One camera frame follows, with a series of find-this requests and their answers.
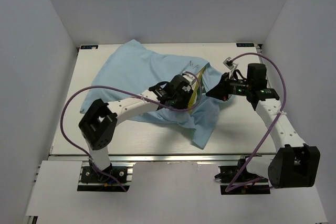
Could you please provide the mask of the cream quilted pillow yellow edge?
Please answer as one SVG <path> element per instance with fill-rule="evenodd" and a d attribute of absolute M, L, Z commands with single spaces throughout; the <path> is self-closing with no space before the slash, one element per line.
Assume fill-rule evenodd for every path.
<path fill-rule="evenodd" d="M 195 74 L 196 77 L 197 77 L 196 78 L 197 85 L 196 85 L 195 89 L 192 88 L 193 93 L 192 93 L 192 96 L 191 96 L 190 101 L 188 103 L 188 107 L 187 107 L 188 109 L 191 108 L 191 107 L 194 107 L 198 103 L 198 101 L 201 97 L 202 75 L 203 75 L 204 70 L 205 70 L 205 67 L 203 67 L 198 73 Z"/>

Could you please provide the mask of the light blue pillowcase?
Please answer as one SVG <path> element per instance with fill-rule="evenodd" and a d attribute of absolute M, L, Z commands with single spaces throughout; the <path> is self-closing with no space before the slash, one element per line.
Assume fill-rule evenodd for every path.
<path fill-rule="evenodd" d="M 120 46 L 104 63 L 92 82 L 95 89 L 88 92 L 80 113 L 86 113 L 96 99 L 110 102 L 127 98 L 126 94 L 107 90 L 107 86 L 139 94 L 159 82 L 171 81 L 175 75 L 184 71 L 202 73 L 203 93 L 215 87 L 222 76 L 202 58 L 159 54 L 146 49 L 136 40 L 129 41 Z M 220 103 L 219 100 L 203 95 L 200 104 L 191 112 L 161 109 L 136 116 L 133 120 L 155 124 L 178 124 L 193 129 L 192 141 L 203 149 L 218 121 Z"/>

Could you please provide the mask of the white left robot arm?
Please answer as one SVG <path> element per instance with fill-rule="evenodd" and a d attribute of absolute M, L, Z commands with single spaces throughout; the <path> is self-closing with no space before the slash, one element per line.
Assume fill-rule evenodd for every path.
<path fill-rule="evenodd" d="M 122 122 L 162 108 L 187 111 L 197 78 L 190 73 L 178 74 L 170 82 L 159 82 L 140 94 L 113 102 L 95 100 L 79 122 L 89 147 L 93 176 L 101 182 L 110 178 L 108 145 L 116 127 Z"/>

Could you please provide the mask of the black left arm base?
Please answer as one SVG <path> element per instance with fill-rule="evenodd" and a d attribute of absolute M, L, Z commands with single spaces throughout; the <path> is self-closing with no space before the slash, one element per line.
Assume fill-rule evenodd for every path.
<path fill-rule="evenodd" d="M 132 170 L 127 166 L 112 166 L 104 170 L 105 174 L 97 172 L 91 165 L 83 165 L 79 175 L 77 191 L 88 192 L 122 192 L 130 187 Z"/>

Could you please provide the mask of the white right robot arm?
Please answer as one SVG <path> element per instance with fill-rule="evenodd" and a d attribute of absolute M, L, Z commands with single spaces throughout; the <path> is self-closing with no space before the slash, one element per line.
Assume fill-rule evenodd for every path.
<path fill-rule="evenodd" d="M 236 188 L 234 182 L 241 179 L 243 185 L 255 182 L 253 177 L 267 179 L 274 188 L 312 187 L 316 180 L 320 152 L 309 146 L 296 132 L 283 111 L 284 101 L 275 89 L 267 86 L 267 68 L 262 63 L 250 63 L 247 76 L 243 77 L 231 60 L 225 62 L 229 72 L 221 76 L 219 83 L 206 96 L 226 101 L 232 95 L 246 97 L 254 111 L 262 119 L 273 140 L 276 154 L 273 158 L 257 156 L 256 151 L 237 164 L 237 171 L 226 188 Z"/>

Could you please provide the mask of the blue sticker right corner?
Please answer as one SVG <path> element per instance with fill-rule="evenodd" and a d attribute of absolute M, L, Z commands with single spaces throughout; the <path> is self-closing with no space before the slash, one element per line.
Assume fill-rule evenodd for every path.
<path fill-rule="evenodd" d="M 237 47 L 254 47 L 254 43 L 248 43 L 248 42 L 238 42 L 236 43 Z"/>

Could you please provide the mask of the blue sticker corner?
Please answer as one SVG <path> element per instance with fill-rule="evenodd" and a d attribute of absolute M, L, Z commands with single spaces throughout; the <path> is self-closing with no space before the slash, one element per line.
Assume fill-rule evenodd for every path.
<path fill-rule="evenodd" d="M 237 47 L 254 47 L 254 43 L 248 43 L 248 42 L 238 42 L 236 43 Z"/>
<path fill-rule="evenodd" d="M 81 45 L 80 50 L 95 50 L 98 49 L 98 45 Z"/>

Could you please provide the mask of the blue sticker left corner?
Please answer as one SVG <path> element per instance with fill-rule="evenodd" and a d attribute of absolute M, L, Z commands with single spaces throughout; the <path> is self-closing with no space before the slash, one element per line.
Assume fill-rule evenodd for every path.
<path fill-rule="evenodd" d="M 95 50 L 98 49 L 98 45 L 81 45 L 80 50 Z"/>

